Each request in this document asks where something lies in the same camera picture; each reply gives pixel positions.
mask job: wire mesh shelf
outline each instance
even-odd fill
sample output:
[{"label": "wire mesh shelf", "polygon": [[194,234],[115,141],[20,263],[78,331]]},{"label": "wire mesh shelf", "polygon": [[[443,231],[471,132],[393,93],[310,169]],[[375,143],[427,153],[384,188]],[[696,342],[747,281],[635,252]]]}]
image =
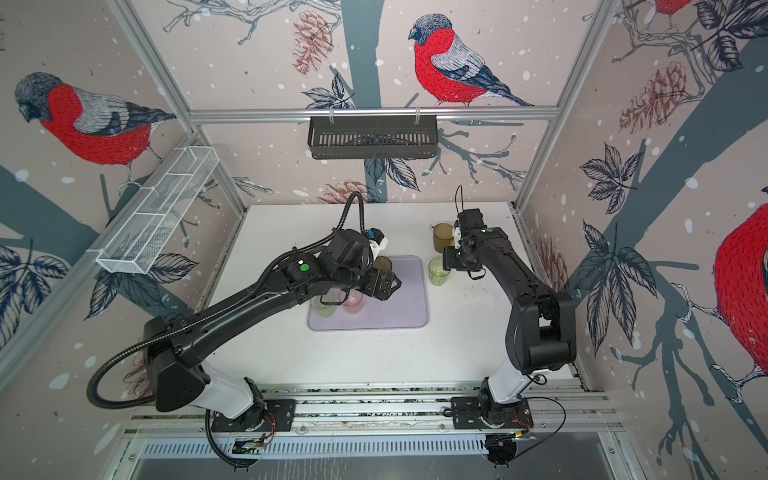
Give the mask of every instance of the wire mesh shelf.
[{"label": "wire mesh shelf", "polygon": [[147,273],[218,164],[211,147],[182,149],[155,185],[139,190],[144,199],[96,262],[112,273]]},{"label": "wire mesh shelf", "polygon": [[312,117],[307,144],[317,160],[432,158],[438,149],[437,117]]}]

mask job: white table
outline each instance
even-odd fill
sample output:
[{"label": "white table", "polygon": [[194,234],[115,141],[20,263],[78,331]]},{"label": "white table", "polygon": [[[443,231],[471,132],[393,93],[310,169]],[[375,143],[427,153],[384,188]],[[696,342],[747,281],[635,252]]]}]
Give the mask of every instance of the white table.
[{"label": "white table", "polygon": [[[504,202],[465,204],[479,208],[489,227],[500,227],[528,264],[522,240]],[[319,240],[339,222],[343,205],[252,206],[234,244],[211,302],[255,282],[266,265],[292,247]],[[430,225],[456,219],[453,203],[367,204],[366,228],[389,239],[383,255],[416,255],[426,267],[438,257]],[[346,227],[359,228],[358,206]],[[285,310],[221,346],[208,360],[236,377],[257,384],[332,388],[440,386],[479,382],[507,356],[504,336],[510,303],[492,274],[472,281],[453,271],[442,286],[427,281],[429,322],[419,329],[313,332],[307,326],[309,302]],[[566,366],[550,378],[571,378]]]}]

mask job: metal grate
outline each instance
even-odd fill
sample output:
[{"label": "metal grate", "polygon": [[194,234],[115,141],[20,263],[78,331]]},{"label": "metal grate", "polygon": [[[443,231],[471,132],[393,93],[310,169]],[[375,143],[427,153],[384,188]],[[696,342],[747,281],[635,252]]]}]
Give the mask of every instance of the metal grate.
[{"label": "metal grate", "polygon": [[170,170],[112,237],[96,261],[109,272],[147,273],[205,185],[219,157],[211,147],[186,147]]},{"label": "metal grate", "polygon": [[312,117],[307,143],[326,158],[432,158],[437,155],[437,117]]},{"label": "metal grate", "polygon": [[[217,439],[219,448],[228,455],[238,437]],[[400,456],[400,455],[487,455],[485,435],[474,433],[449,435],[371,435],[276,437],[258,456],[276,460],[326,458],[331,456]],[[232,455],[250,458],[253,455]],[[148,439],[141,458],[213,458],[206,439]]]}]

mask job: white wire basket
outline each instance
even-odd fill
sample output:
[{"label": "white wire basket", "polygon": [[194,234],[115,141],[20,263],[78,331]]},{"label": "white wire basket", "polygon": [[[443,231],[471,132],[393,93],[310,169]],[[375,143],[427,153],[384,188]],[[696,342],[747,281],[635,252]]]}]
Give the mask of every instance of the white wire basket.
[{"label": "white wire basket", "polygon": [[139,190],[145,198],[96,262],[112,273],[147,273],[218,164],[211,147],[182,149],[155,185]]}]

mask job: red bird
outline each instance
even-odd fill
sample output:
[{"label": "red bird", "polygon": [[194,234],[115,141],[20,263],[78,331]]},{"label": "red bird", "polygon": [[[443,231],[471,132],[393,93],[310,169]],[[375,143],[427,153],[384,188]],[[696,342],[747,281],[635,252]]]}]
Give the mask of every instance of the red bird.
[{"label": "red bird", "polygon": [[483,97],[502,97],[531,106],[515,97],[485,66],[485,60],[464,45],[445,15],[432,13],[416,20],[408,39],[415,40],[416,77],[435,95],[436,107],[447,101],[469,106]]},{"label": "red bird", "polygon": [[125,165],[128,181],[120,189],[138,185],[131,180],[131,162],[150,149],[160,123],[176,118],[114,95],[92,94],[44,72],[23,78],[15,96],[24,119],[38,118],[73,154],[95,164]]},{"label": "red bird", "polygon": [[696,305],[690,301],[685,286],[673,285],[683,290],[688,302],[684,322],[690,319],[691,309],[715,316],[752,356],[755,366],[741,380],[728,375],[722,366],[712,365],[736,389],[736,396],[729,400],[742,403],[744,384],[768,376],[768,204],[723,240],[715,257],[714,276],[717,308]]}]

